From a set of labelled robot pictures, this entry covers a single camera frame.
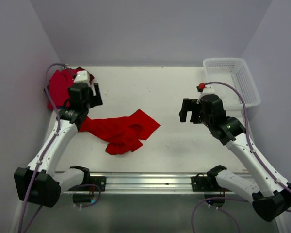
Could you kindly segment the bright red t shirt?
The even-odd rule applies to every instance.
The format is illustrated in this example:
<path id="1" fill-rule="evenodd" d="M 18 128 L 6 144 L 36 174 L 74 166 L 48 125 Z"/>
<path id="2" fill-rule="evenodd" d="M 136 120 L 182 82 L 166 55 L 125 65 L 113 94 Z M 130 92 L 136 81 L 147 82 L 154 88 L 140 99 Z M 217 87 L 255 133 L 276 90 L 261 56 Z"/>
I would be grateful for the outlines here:
<path id="1" fill-rule="evenodd" d="M 79 129 L 88 132 L 108 143 L 105 151 L 110 155 L 122 155 L 134 152 L 161 125 L 141 109 L 130 116 L 108 119 L 90 119 L 89 117 Z"/>

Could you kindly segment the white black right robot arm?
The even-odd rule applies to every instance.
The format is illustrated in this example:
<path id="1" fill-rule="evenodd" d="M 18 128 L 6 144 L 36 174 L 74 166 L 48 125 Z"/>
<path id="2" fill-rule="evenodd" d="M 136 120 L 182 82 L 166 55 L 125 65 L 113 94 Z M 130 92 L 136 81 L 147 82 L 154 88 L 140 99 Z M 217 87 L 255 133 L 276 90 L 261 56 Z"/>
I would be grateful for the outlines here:
<path id="1" fill-rule="evenodd" d="M 216 94 L 207 94 L 199 99 L 183 99 L 179 112 L 181 122 L 204 124 L 211 135 L 226 146 L 245 166 L 254 181 L 250 182 L 218 165 L 207 172 L 204 184 L 210 190 L 224 188 L 241 196 L 252 204 L 255 212 L 271 222 L 291 207 L 291 182 L 280 175 L 274 167 L 259 155 L 259 150 L 241 122 L 226 116 L 222 100 Z"/>

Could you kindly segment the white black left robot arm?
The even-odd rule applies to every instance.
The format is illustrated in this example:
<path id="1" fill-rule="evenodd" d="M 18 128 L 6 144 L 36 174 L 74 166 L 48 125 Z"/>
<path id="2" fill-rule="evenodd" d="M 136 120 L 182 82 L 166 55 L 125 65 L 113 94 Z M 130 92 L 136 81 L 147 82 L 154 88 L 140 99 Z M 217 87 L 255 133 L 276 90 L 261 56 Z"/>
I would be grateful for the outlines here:
<path id="1" fill-rule="evenodd" d="M 68 106 L 59 110 L 51 134 L 26 168 L 14 173 L 17 194 L 21 201 L 53 207 L 60 195 L 70 189 L 87 190 L 91 185 L 89 169 L 71 166 L 57 175 L 55 169 L 71 139 L 86 121 L 89 110 L 102 106 L 99 85 L 75 83 L 68 89 Z"/>

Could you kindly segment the dark maroon folded t shirt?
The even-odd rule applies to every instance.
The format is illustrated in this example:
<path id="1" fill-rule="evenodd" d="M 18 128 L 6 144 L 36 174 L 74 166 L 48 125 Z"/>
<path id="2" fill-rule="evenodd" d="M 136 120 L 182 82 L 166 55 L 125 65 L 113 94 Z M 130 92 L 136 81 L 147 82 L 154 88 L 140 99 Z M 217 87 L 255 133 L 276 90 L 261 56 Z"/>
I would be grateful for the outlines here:
<path id="1" fill-rule="evenodd" d="M 57 70 L 54 72 L 47 85 L 48 92 L 50 95 L 59 94 L 67 95 L 68 88 L 70 88 L 74 83 L 74 78 L 78 71 L 85 70 L 81 67 L 76 69 L 64 68 L 63 70 Z M 93 83 L 94 76 L 90 74 L 90 84 Z"/>

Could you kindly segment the crimson folded t shirt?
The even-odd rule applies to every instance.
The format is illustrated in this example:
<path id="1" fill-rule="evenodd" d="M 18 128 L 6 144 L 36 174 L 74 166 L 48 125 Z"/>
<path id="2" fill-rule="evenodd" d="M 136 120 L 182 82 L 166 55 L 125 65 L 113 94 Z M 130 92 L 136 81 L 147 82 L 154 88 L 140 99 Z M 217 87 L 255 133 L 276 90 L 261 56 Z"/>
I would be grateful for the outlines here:
<path id="1" fill-rule="evenodd" d="M 64 102 L 69 98 L 68 88 L 73 85 L 73 75 L 76 75 L 77 72 L 77 69 L 63 69 L 56 70 L 52 75 L 48 92 L 58 109 L 62 108 Z"/>

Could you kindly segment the white plastic mesh basket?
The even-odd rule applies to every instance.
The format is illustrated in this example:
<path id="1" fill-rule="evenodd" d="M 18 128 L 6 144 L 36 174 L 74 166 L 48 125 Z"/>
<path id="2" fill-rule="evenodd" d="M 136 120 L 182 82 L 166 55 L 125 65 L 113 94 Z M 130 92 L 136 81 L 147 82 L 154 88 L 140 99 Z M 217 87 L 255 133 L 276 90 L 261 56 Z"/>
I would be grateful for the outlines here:
<path id="1" fill-rule="evenodd" d="M 221 82 L 234 87 L 242 96 L 247 108 L 259 106 L 259 93 L 246 62 L 241 58 L 208 58 L 203 61 L 207 82 Z M 216 94 L 226 110 L 241 110 L 242 102 L 230 88 L 215 84 Z"/>

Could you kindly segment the black right base bracket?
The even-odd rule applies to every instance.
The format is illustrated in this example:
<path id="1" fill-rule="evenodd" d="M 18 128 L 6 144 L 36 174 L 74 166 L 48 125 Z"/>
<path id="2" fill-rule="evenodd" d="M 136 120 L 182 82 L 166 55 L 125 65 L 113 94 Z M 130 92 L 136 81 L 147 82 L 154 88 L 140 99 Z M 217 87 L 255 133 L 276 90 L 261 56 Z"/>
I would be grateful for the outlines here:
<path id="1" fill-rule="evenodd" d="M 208 176 L 203 173 L 198 173 L 191 177 L 191 187 L 193 192 L 203 192 L 210 189 Z"/>

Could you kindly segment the black base bracket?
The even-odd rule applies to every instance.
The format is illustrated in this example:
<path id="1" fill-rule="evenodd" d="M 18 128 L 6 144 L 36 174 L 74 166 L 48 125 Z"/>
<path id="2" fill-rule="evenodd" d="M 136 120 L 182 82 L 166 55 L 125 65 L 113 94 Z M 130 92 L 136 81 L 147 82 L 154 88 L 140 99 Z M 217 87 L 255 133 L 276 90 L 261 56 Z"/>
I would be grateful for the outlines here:
<path id="1" fill-rule="evenodd" d="M 191 177 L 191 187 L 193 192 L 203 192 L 210 189 L 208 176 L 203 173 L 198 173 Z"/>
<path id="2" fill-rule="evenodd" d="M 97 187 L 99 187 L 101 192 L 104 192 L 106 189 L 106 183 L 105 176 L 89 176 L 86 181 L 71 188 L 71 191 L 95 192 L 98 191 Z"/>

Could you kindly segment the aluminium mounting rail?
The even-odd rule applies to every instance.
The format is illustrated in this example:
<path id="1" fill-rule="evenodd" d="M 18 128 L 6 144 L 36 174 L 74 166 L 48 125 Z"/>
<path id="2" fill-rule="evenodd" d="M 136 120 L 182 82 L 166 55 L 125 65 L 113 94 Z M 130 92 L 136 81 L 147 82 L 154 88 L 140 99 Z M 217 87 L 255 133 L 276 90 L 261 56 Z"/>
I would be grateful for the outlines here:
<path id="1" fill-rule="evenodd" d="M 191 177 L 198 173 L 97 173 L 90 176 L 105 176 L 103 194 L 232 194 L 227 188 L 210 188 L 193 192 Z"/>

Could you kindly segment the black left base bracket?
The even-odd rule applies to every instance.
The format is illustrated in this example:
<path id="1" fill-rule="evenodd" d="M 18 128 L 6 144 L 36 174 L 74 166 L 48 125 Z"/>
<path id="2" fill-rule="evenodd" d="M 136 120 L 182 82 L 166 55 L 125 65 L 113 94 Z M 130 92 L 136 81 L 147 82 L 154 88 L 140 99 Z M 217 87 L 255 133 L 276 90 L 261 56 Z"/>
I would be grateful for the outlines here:
<path id="1" fill-rule="evenodd" d="M 71 188 L 71 191 L 95 192 L 98 191 L 97 187 L 99 187 L 101 192 L 104 192 L 106 189 L 106 183 L 105 176 L 89 176 L 86 181 Z"/>

